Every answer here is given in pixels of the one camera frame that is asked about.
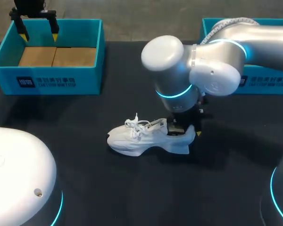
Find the cardboard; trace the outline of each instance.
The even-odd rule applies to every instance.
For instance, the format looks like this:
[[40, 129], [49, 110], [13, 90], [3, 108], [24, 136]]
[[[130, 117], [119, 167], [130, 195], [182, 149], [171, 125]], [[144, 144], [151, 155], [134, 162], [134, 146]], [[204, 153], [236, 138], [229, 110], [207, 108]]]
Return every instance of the cardboard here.
[[93, 67], [96, 48], [57, 48], [53, 67]]
[[25, 47], [19, 66], [51, 67], [56, 47]]

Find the teal box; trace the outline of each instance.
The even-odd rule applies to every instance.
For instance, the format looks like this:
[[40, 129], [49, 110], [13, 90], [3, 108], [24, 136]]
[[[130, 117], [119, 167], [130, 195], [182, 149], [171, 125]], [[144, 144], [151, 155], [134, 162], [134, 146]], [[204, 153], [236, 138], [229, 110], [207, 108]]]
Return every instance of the teal box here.
[[[224, 18], [203, 18], [200, 41], [212, 27]], [[283, 19], [253, 19], [260, 25], [283, 26]], [[283, 72], [255, 65], [245, 65], [241, 82], [235, 94], [282, 94]]]
[[[97, 19], [58, 19], [54, 42], [46, 19], [23, 20], [25, 42], [11, 23], [0, 45], [0, 86], [6, 95], [98, 95], [105, 55], [103, 24]], [[96, 48], [94, 67], [19, 67], [26, 46]]]

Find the cable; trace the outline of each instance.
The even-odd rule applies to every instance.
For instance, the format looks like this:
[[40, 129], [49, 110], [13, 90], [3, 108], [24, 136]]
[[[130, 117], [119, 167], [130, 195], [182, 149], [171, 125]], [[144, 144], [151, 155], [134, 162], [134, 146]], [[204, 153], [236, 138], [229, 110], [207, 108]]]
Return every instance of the cable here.
[[208, 42], [208, 40], [210, 38], [212, 38], [212, 36], [214, 34], [216, 34], [218, 31], [222, 30], [223, 28], [225, 28], [225, 27], [227, 27], [229, 25], [232, 25], [232, 24], [237, 24], [237, 23], [249, 23], [249, 24], [259, 25], [256, 21], [254, 21], [252, 19], [249, 19], [249, 18], [245, 18], [245, 17], [239, 17], [239, 18], [231, 19], [229, 21], [224, 21], [223, 23], [218, 25], [216, 28], [211, 30], [211, 32], [202, 40], [200, 45], [206, 44]]

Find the grey floor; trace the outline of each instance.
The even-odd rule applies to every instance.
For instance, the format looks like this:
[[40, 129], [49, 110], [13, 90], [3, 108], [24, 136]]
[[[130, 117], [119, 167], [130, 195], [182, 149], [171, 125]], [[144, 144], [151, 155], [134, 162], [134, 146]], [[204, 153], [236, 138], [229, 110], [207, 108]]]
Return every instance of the grey floor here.
[[[203, 17], [283, 18], [283, 0], [46, 0], [58, 18], [100, 18], [106, 40], [150, 40], [170, 34], [196, 40]], [[0, 41], [13, 0], [0, 0]]]

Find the black tablecloth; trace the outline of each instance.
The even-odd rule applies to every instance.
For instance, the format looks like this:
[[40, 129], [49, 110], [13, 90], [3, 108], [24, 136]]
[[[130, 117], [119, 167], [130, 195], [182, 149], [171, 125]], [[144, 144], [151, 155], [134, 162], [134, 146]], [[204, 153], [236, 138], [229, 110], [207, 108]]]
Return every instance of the black tablecloth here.
[[209, 97], [218, 123], [204, 122], [189, 156], [116, 154], [107, 148], [110, 129], [135, 113], [149, 121], [169, 115], [141, 66], [144, 45], [107, 43], [99, 96], [0, 89], [0, 126], [34, 134], [52, 151], [66, 226], [261, 225], [260, 195], [283, 155], [283, 96]]

